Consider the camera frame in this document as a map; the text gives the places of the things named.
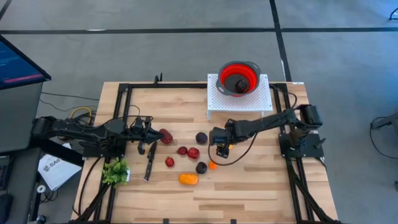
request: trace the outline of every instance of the white pegboard stand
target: white pegboard stand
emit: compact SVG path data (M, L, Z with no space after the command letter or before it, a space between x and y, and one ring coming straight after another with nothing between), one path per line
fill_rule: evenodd
M268 75L261 74L256 90L242 97L226 96L216 88L218 74L207 76L207 120L212 112L261 112L261 117L273 111Z

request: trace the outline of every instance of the gray carpet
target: gray carpet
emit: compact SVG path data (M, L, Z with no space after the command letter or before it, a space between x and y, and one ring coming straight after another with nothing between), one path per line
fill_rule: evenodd
M276 0L282 28L397 27L387 21L398 2ZM269 1L12 0L0 30L273 27ZM106 81L205 80L230 60L252 60L284 81L275 33L5 35L53 76L44 91L99 98ZM398 160L374 150L369 124L397 112L398 32L283 33L293 81L305 82L326 137L328 176L340 220L396 223ZM61 109L96 101L42 95ZM40 104L37 116L65 118ZM373 132L378 148L398 157L390 127ZM80 175L39 213L66 222Z

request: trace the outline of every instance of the computer screen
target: computer screen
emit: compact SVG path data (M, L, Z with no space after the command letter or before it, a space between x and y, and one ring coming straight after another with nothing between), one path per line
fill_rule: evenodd
M50 75L0 35L0 90L50 79Z

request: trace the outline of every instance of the butcher block tabletop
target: butcher block tabletop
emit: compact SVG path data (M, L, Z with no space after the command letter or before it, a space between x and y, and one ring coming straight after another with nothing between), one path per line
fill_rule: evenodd
M113 117L118 82L104 83L101 99L95 118L95 125L100 125ZM297 104L307 104L307 92L303 83L287 83L290 92L298 96ZM178 175L183 172L195 173L198 162L208 164L207 145L198 145L195 136L198 132L208 135L213 127L224 127L228 118L258 119L260 113L213 113L207 120L206 89L200 88L135 88L132 91L130 105L141 109L141 115L153 116L152 127L155 130L167 129L174 138L171 145L158 141L152 173L148 182L144 175L148 164L146 154L137 151L138 142L128 143L125 160L131 169L131 176L126 185L119 184L114 199L111 223L162 223L168 218L170 223L295 223L292 196L285 159L280 155L279 128L258 134L251 150L239 162L226 167L218 166L199 175L197 185L186 186L178 182ZM282 109L283 96L280 94ZM129 115L138 110L131 106ZM211 148L213 158L220 163L234 161L248 148L251 139L235 145L228 159L215 156L215 147ZM195 147L200 150L197 161L176 153L180 146ZM175 161L173 168L165 165L166 157ZM75 200L78 207L81 186L88 170L96 158L85 161L80 185ZM317 160L303 158L308 188L319 206L331 218L337 219L335 205L330 191L326 170ZM84 210L98 193L100 186L102 158L90 174L82 200ZM104 196L101 217L105 218L108 194ZM307 219L305 204L298 190L303 219Z

